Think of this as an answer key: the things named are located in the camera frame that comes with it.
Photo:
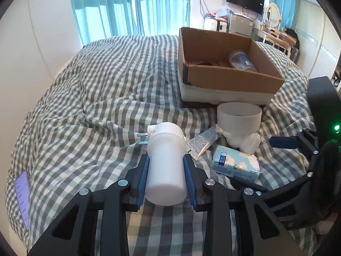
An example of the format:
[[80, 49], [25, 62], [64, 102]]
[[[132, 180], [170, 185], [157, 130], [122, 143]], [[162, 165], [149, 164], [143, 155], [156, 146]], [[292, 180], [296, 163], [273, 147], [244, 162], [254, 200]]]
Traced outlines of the blue floral tissue pack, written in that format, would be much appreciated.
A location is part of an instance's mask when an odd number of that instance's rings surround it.
[[229, 147], [218, 145], [214, 151], [211, 168], [227, 177], [237, 177], [255, 183], [260, 174], [258, 159]]

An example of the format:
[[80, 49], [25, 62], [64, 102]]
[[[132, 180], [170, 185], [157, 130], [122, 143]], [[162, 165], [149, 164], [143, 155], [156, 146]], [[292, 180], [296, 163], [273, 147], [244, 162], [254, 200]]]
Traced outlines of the black bag on table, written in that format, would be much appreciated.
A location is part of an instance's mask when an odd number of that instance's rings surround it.
[[299, 41], [297, 33], [293, 29], [290, 29], [290, 28], [286, 28], [285, 33], [287, 35], [286, 41], [299, 50], [300, 41]]

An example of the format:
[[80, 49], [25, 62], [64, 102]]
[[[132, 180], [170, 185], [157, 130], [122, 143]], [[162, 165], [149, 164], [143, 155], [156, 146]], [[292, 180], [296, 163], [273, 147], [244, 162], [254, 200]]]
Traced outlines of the white dressing table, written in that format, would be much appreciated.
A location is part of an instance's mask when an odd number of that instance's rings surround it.
[[273, 36], [271, 33], [265, 32], [261, 29], [253, 28], [251, 35], [254, 39], [261, 38], [263, 43], [269, 42], [273, 47], [283, 49], [283, 53], [287, 56], [287, 58], [291, 56], [291, 45], [288, 42]]

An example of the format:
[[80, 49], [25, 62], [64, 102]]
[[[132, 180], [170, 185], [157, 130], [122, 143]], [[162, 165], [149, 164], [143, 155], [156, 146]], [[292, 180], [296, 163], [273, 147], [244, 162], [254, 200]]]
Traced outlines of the white oval vanity mirror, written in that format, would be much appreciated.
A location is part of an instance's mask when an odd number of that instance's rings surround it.
[[270, 3], [264, 10], [264, 23], [271, 28], [277, 28], [282, 22], [282, 16], [276, 3]]

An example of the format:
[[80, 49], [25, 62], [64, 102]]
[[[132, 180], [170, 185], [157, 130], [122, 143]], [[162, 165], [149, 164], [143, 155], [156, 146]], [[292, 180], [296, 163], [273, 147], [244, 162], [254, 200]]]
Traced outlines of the silver mini fridge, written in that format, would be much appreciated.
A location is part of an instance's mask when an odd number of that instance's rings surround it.
[[230, 14], [230, 20], [228, 25], [228, 32], [239, 34], [243, 36], [251, 36], [253, 31], [253, 21], [244, 16], [236, 13]]

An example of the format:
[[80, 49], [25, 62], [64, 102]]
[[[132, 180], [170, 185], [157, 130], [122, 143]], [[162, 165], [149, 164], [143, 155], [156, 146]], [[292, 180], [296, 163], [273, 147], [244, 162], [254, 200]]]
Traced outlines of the silver cream tube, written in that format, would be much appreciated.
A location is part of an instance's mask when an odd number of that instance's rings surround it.
[[212, 126], [186, 143], [186, 152], [197, 160], [220, 137], [216, 126]]

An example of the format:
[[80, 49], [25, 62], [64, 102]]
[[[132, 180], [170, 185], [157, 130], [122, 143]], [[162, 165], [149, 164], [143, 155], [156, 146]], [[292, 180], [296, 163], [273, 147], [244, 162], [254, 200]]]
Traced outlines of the clear cotton swab jar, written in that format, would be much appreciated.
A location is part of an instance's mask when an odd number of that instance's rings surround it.
[[250, 71], [250, 72], [257, 72], [255, 66], [249, 59], [248, 55], [241, 50], [233, 51], [229, 57], [230, 66], [242, 70], [242, 71]]

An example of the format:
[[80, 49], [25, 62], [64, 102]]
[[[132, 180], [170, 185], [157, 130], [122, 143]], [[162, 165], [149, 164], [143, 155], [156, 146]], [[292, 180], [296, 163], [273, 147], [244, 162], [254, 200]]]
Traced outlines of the brown cardboard box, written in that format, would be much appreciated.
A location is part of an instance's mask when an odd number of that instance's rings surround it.
[[[246, 53], [257, 72], [230, 66], [229, 55]], [[179, 30], [178, 75], [184, 103], [247, 102], [267, 105], [284, 83], [270, 57], [274, 48], [251, 38], [183, 27]]]

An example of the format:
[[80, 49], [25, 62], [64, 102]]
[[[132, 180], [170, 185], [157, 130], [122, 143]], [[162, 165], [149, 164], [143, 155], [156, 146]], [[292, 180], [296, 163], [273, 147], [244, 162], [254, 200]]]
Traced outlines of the white plug-in night light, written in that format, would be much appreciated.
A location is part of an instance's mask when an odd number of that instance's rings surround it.
[[145, 197], [155, 205], [173, 206], [187, 196], [183, 156], [186, 138], [182, 129], [171, 122], [147, 127], [149, 167]]

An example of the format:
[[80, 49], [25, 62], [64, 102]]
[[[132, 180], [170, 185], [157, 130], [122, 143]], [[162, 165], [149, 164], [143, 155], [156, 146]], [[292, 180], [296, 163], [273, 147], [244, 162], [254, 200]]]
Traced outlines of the smartphone with lit screen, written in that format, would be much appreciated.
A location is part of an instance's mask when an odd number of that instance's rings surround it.
[[19, 210], [26, 230], [29, 230], [29, 181], [24, 170], [14, 183]]

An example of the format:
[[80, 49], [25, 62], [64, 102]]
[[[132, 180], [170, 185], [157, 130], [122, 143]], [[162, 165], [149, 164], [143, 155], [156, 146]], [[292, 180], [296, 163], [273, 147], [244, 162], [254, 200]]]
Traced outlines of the teal window curtains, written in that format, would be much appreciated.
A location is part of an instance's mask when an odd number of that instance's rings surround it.
[[71, 0], [83, 45], [112, 36], [177, 35], [190, 24], [190, 0]]

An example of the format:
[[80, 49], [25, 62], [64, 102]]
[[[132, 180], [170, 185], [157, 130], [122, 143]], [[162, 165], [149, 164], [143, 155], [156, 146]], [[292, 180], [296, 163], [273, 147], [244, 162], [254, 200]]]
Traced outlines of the white suitcase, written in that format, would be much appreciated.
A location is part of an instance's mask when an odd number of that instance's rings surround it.
[[227, 32], [227, 17], [211, 17], [204, 21], [204, 30]]

